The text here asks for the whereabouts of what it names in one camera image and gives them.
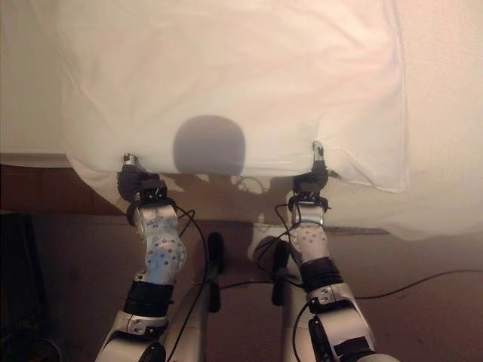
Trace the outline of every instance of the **black wire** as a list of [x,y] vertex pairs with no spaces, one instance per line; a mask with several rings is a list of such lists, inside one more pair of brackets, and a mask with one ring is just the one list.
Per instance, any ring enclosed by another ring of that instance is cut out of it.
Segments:
[[299,354],[297,353],[297,346],[295,345],[297,325],[299,324],[300,317],[302,317],[302,314],[304,313],[304,311],[307,309],[308,306],[309,304],[305,303],[303,307],[300,309],[299,314],[297,315],[297,318],[295,318],[294,330],[292,331],[292,349],[294,350],[294,354],[295,354],[295,358],[297,359],[297,362],[300,362],[300,357],[299,357]]
[[282,280],[286,281],[287,283],[289,284],[292,284],[293,286],[295,287],[299,287],[299,288],[302,288],[303,285],[301,284],[297,284],[297,283],[294,283],[293,281],[291,281],[290,279],[284,277],[283,275],[278,275],[270,270],[267,270],[265,269],[261,264],[260,264],[260,260],[262,259],[263,255],[265,255],[265,253],[270,249],[270,247],[276,242],[276,241],[280,241],[281,240],[281,237],[284,236],[284,235],[287,235],[287,234],[290,234],[290,231],[291,231],[291,228],[288,229],[286,232],[282,232],[278,237],[274,238],[273,240],[271,240],[270,242],[266,243],[266,247],[265,247],[265,250],[262,251],[262,253],[258,256],[257,258],[257,267],[261,270],[263,270],[265,273],[268,273],[268,275],[270,275],[271,277],[277,277],[277,278],[281,278]]
[[288,206],[288,204],[280,204],[280,205],[275,206],[275,213],[277,214],[278,218],[283,222],[285,230],[288,231],[287,223],[285,222],[285,219],[281,216],[281,214],[278,211],[279,207],[287,207],[287,206]]
[[181,336],[183,335],[183,331],[184,331],[184,329],[185,329],[185,327],[186,327],[186,325],[188,323],[189,316],[193,312],[193,309],[195,308],[195,305],[196,305],[196,303],[197,303],[200,295],[202,294],[203,288],[205,287],[205,284],[206,284],[206,279],[208,277],[208,247],[206,245],[206,240],[205,240],[205,237],[203,235],[203,231],[199,227],[199,224],[193,219],[193,217],[189,214],[188,211],[185,211],[184,209],[182,209],[179,206],[177,206],[177,208],[180,209],[184,213],[184,215],[186,215],[186,216],[189,217],[189,221],[192,222],[193,225],[196,227],[196,229],[198,230],[199,236],[202,239],[202,242],[203,242],[203,250],[205,251],[205,273],[203,275],[202,284],[199,287],[199,291],[196,294],[195,300],[193,301],[193,303],[191,304],[191,307],[188,310],[188,315],[186,316],[186,318],[185,318],[185,320],[183,322],[183,326],[181,326],[180,332],[178,333],[178,336],[176,338],[176,342],[174,343],[173,349],[171,350],[171,353],[169,354],[169,357],[166,360],[166,362],[170,362],[171,358],[174,355],[174,352],[176,351],[176,347],[178,346],[178,343],[180,342]]
[[240,281],[238,283],[227,284],[223,287],[220,287],[220,290],[238,287],[240,285],[246,285],[246,284],[273,284],[273,281]]
[[178,219],[181,219],[183,216],[189,215],[191,213],[191,219],[188,220],[186,225],[184,226],[183,230],[180,232],[180,238],[183,236],[184,232],[189,228],[189,225],[191,224],[191,220],[195,219],[195,214],[196,212],[194,210],[188,210],[186,213],[181,215]]
[[357,296],[356,299],[368,300],[368,299],[384,298],[385,296],[391,296],[392,294],[396,294],[396,293],[402,292],[403,290],[407,290],[409,288],[415,287],[416,285],[424,283],[425,281],[429,281],[431,279],[441,277],[443,275],[456,274],[456,273],[483,273],[483,270],[481,270],[481,269],[457,269],[457,270],[444,271],[442,273],[430,275],[429,277],[426,277],[424,279],[420,279],[420,280],[415,281],[411,284],[408,284],[404,287],[398,288],[396,290],[392,290],[392,291],[387,292],[387,293],[378,294],[376,296]]

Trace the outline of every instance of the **metal bracket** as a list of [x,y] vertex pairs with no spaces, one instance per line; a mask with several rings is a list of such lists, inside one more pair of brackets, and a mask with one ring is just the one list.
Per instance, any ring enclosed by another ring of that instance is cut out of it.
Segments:
[[146,243],[145,268],[134,278],[154,284],[174,284],[186,263],[186,248],[177,232],[177,215],[169,205],[138,207],[134,223]]

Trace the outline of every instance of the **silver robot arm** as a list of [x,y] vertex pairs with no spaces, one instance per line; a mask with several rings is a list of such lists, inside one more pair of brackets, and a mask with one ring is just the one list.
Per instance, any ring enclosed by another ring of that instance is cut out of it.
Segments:
[[377,354],[374,336],[349,285],[331,258],[324,232],[328,202],[319,193],[328,180],[320,143],[314,144],[314,168],[294,178],[289,250],[306,292],[309,333],[316,362],[397,362]]
[[174,203],[157,175],[147,173],[135,156],[126,155],[118,181],[121,195],[131,202],[128,219],[146,245],[146,256],[96,362],[164,361],[166,353],[158,339],[168,326],[166,314],[176,275],[186,262],[186,248],[177,233]]

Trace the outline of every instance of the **white pillow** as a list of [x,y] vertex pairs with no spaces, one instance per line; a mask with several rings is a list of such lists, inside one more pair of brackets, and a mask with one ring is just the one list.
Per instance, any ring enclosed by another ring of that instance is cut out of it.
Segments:
[[126,152],[152,172],[290,176],[315,139],[344,180],[406,186],[390,1],[63,0],[57,29],[66,153],[113,203]]

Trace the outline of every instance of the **black joint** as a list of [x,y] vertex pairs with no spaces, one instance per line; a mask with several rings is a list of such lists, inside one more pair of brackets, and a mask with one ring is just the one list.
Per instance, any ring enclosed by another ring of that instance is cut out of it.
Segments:
[[173,288],[172,285],[134,281],[123,310],[143,317],[164,317],[168,311]]
[[327,334],[317,316],[309,321],[310,340],[314,349],[316,361],[334,360]]
[[339,270],[331,258],[318,258],[300,266],[303,289],[309,293],[327,285],[343,283]]
[[166,322],[163,326],[158,327],[147,327],[144,331],[144,336],[150,339],[159,339],[159,337],[166,331],[168,328],[168,322]]
[[356,362],[359,358],[374,354],[365,337],[356,337],[334,346],[342,362]]

